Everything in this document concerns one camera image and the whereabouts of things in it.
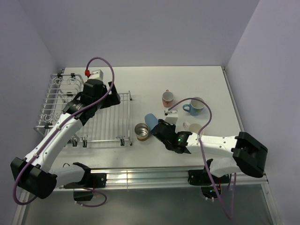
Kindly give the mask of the blue cup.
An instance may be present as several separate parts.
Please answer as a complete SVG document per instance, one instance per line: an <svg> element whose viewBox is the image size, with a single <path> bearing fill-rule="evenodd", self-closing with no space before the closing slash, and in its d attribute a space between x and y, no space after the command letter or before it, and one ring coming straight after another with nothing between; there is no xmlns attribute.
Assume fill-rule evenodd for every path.
<svg viewBox="0 0 300 225"><path fill-rule="evenodd" d="M146 114L144 120L145 120L145 124L148 125L150 130L152 130L158 124L158 119L152 113Z"/></svg>

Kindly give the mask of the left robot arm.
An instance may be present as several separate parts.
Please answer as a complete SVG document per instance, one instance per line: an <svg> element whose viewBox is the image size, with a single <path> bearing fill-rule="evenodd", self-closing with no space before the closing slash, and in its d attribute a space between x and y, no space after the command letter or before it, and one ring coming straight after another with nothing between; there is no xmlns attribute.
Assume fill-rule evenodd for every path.
<svg viewBox="0 0 300 225"><path fill-rule="evenodd" d="M67 142L92 118L98 109L120 104L120 96L114 82L107 87L101 79L88 79L83 90L68 102L58 122L41 143L24 158L16 157L10 164L15 179L13 199L22 204L16 196L20 187L35 197L47 198L61 185L75 182L80 187L91 183L90 168L73 163L57 172L51 170L52 164Z"/></svg>

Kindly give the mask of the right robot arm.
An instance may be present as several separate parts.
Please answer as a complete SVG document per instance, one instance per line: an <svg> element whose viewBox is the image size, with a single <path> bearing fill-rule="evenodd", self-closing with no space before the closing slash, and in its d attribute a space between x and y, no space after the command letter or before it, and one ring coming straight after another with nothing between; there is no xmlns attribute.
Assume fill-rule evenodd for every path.
<svg viewBox="0 0 300 225"><path fill-rule="evenodd" d="M216 156L203 171L203 178L209 183L226 174L239 172L254 178L263 177L268 149L247 132L223 137L198 135L188 131L176 133L175 125L159 120L150 133L166 149L178 154L203 151Z"/></svg>

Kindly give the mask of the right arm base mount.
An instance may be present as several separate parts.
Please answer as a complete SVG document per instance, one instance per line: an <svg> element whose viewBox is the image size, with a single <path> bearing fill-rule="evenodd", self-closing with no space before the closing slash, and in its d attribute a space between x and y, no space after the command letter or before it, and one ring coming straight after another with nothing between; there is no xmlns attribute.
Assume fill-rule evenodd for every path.
<svg viewBox="0 0 300 225"><path fill-rule="evenodd" d="M212 178L215 182L217 191L219 192L219 195L222 194L222 184L227 184L227 190L229 189L230 182L231 182L231 175L224 175L220 178L212 175ZM214 190L212 186L212 182L209 179L208 174L206 173L206 170L189 170L188 171L188 183L192 186L200 186L202 195L206 200L215 200L218 198L216 191Z"/></svg>

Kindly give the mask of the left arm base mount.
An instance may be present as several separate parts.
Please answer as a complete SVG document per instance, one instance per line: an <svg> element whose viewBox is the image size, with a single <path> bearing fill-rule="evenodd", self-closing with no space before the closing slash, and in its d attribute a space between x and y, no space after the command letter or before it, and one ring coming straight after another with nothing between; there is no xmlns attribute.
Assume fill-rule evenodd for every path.
<svg viewBox="0 0 300 225"><path fill-rule="evenodd" d="M65 189L82 189L82 191L75 190L73 192L73 199L76 204L82 207L95 208L107 202L106 194L98 190L106 186L106 173L92 173L88 166L79 162L63 167L63 169L66 169L66 171L63 171L63 176L66 176L67 179L64 180L61 186ZM94 194L102 196L104 200L96 205L86 204L86 202L92 200Z"/></svg>

